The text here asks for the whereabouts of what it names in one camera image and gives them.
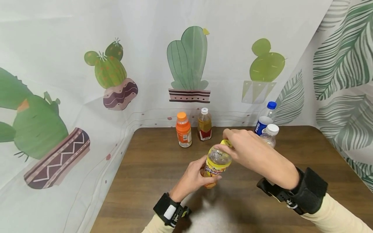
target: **wrist strap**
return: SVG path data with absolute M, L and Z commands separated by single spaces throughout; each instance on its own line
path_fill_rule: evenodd
M 309 167 L 305 173 L 299 168 L 297 170 L 299 183 L 292 190 L 271 185 L 265 178 L 258 182 L 257 187 L 279 202 L 286 202 L 287 206 L 299 215 L 304 213 L 314 214 L 321 207 L 326 194 L 327 183 Z
M 182 207 L 180 202 L 174 202 L 168 193 L 164 193 L 153 210 L 164 222 L 166 226 L 175 227 L 179 218 L 188 217 L 192 211 L 187 207 Z
M 309 167 L 305 172 L 299 168 L 297 170 L 300 176 L 299 183 L 287 193 L 304 212 L 314 214 L 321 207 L 327 190 L 327 182 Z

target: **table surface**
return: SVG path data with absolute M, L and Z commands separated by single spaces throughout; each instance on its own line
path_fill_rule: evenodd
M 223 129 L 214 127 L 213 137 L 204 142 L 193 129 L 189 148 L 179 146 L 175 128 L 137 130 L 91 232 L 142 232 L 158 199 L 171 190 L 190 161 L 220 143 Z M 275 149 L 297 167 L 311 167 L 329 183 L 334 199 L 373 227 L 373 194 L 319 130 L 280 127 Z M 181 219 L 174 232 L 318 232 L 258 189 L 260 175 L 233 162 L 222 176 L 213 189 L 202 187 L 184 200 L 193 214 L 190 220 Z

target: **plastic bottle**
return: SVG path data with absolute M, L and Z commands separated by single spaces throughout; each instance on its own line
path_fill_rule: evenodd
M 274 148 L 276 145 L 276 135 L 279 133 L 279 130 L 280 128 L 277 125 L 269 124 L 260 137 Z
M 220 144 L 227 145 L 233 148 L 231 142 L 229 142 L 226 139 L 221 141 Z M 204 177 L 217 176 L 220 173 L 224 172 L 227 169 L 227 167 L 229 167 L 231 162 L 232 162 L 232 157 L 229 154 L 223 151 L 220 151 L 218 149 L 215 149 L 214 147 L 211 147 L 207 155 L 203 176 Z M 205 187 L 208 189 L 211 189 L 215 185 L 216 185 L 216 182 L 207 184 L 205 185 Z
M 263 133 L 263 129 L 267 127 L 267 125 L 272 124 L 276 118 L 276 102 L 270 101 L 267 104 L 267 107 L 263 109 L 259 113 L 258 122 L 255 127 L 255 133 L 257 135 L 261 135 Z
M 186 115 L 185 112 L 179 112 L 176 121 L 176 132 L 181 147 L 189 147 L 192 144 L 191 126 Z
M 209 140 L 212 133 L 211 114 L 207 108 L 202 108 L 198 117 L 198 137 L 201 141 Z

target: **zigzag pattern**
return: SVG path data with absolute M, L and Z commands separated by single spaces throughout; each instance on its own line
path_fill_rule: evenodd
M 48 165 L 48 166 L 47 166 L 47 177 L 45 177 L 45 178 L 41 178 L 41 179 L 37 179 L 37 180 L 34 180 L 33 182 L 39 182 L 39 181 L 49 180 L 49 179 L 50 179 L 50 177 L 49 177 L 49 168 L 51 168 L 51 167 L 60 167 L 60 166 L 62 166 L 63 156 L 64 156 L 65 154 L 74 154 L 74 153 L 75 153 L 75 144 L 84 144 L 84 143 L 85 143 L 85 140 L 84 140 L 84 134 L 83 134 L 83 133 L 82 133 L 82 137 L 83 137 L 82 142 L 74 142 L 74 143 L 73 143 L 72 152 L 62 152 L 62 153 L 61 153 L 60 163 L 59 163 L 59 164 L 54 164 L 54 165 Z

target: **palm leaf pattern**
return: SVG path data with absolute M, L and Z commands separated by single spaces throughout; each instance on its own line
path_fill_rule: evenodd
M 350 1 L 351 0 L 333 0 L 317 31 L 326 31 L 341 22 L 346 16 Z
M 373 192 L 373 165 L 360 163 L 350 158 L 346 158 L 346 162 Z
M 321 132 L 341 151 L 360 149 L 373 141 L 373 105 L 365 95 L 342 95 L 318 109 Z
M 304 105 L 302 70 L 286 82 L 276 103 L 278 108 L 275 124 L 277 125 L 289 124 L 301 114 Z
M 317 100 L 373 80 L 373 0 L 349 9 L 342 26 L 319 47 L 313 58 Z

